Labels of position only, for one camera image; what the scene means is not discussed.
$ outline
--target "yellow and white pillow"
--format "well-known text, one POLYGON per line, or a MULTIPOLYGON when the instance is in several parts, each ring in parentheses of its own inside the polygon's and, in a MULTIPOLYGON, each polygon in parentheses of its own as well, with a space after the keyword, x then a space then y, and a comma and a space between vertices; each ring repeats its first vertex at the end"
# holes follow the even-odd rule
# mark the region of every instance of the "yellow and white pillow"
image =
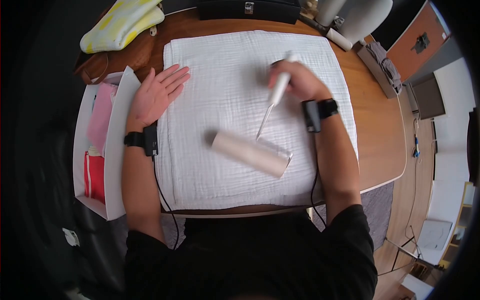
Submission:
POLYGON ((161 0, 117 0, 105 16, 80 40, 85 53, 118 51, 142 31, 161 23, 161 0))

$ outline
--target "metal rod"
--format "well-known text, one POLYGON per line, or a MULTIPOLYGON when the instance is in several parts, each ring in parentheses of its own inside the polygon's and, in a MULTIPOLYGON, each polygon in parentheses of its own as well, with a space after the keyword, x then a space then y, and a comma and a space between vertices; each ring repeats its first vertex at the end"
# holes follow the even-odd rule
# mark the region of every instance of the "metal rod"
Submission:
POLYGON ((262 130, 265 127, 265 123, 267 123, 268 116, 270 116, 270 112, 272 112, 273 106, 274 104, 270 105, 267 109, 267 113, 265 113, 264 120, 262 121, 262 124, 260 125, 260 129, 258 130, 258 133, 257 133, 257 138, 256 138, 257 141, 260 138, 260 134, 262 133, 262 130))

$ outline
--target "left hand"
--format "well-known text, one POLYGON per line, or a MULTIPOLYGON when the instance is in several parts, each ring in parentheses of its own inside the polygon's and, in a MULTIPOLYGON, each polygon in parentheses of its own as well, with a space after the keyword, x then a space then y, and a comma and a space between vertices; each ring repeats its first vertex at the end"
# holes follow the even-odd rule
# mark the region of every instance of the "left hand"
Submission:
POLYGON ((155 76, 152 68, 133 99, 127 118, 127 131, 142 131, 158 120, 183 90, 190 78, 188 67, 175 64, 155 76))

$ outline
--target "wooden table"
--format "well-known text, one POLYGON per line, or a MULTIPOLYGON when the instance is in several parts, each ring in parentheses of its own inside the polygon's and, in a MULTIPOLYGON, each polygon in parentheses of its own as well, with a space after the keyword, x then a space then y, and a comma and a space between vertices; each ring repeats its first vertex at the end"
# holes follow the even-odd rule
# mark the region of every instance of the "wooden table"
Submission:
MULTIPOLYGON (((136 72, 143 81, 150 67, 163 70, 163 47, 173 39, 208 36, 249 30, 320 34, 297 21, 295 25, 260 20, 199 21, 196 9, 175 13, 158 26, 158 36, 148 66, 136 72)), ((374 76, 353 49, 345 52, 330 42, 347 82, 357 125, 357 143, 362 192, 382 186, 402 176, 407 162, 405 132, 398 99, 387 99, 374 76)), ((270 204, 249 205, 221 210, 176 211, 196 215, 243 214, 284 209, 270 204)))

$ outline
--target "white cylinder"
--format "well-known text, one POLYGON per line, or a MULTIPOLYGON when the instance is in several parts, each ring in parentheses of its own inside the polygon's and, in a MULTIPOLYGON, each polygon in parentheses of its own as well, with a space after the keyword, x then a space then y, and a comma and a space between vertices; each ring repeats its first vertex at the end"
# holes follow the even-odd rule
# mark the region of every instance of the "white cylinder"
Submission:
POLYGON ((277 178, 282 177, 288 158, 263 149, 229 132, 218 132, 212 149, 277 178))
POLYGON ((340 33, 335 31, 333 28, 330 28, 327 32, 327 38, 329 38, 332 42, 339 45, 343 50, 350 51, 353 45, 350 43, 349 40, 344 38, 340 33))
POLYGON ((371 34, 387 18, 393 0, 370 0, 350 10, 338 32, 355 44, 371 34))
POLYGON ((340 11, 347 0, 325 0, 318 5, 318 13, 315 20, 318 24, 328 27, 335 19, 336 14, 340 11))
MULTIPOLYGON (((292 53, 292 51, 287 52, 287 55, 285 56, 285 60, 289 62, 296 62, 297 61, 297 56, 292 53)), ((288 82, 290 81, 290 73, 288 72, 281 72, 275 82, 275 85, 272 89, 272 92, 270 92, 270 96, 268 99, 268 102, 270 103, 269 105, 272 105, 275 107, 277 104, 280 103, 280 100, 283 97, 283 94, 285 93, 285 89, 287 88, 288 82)))

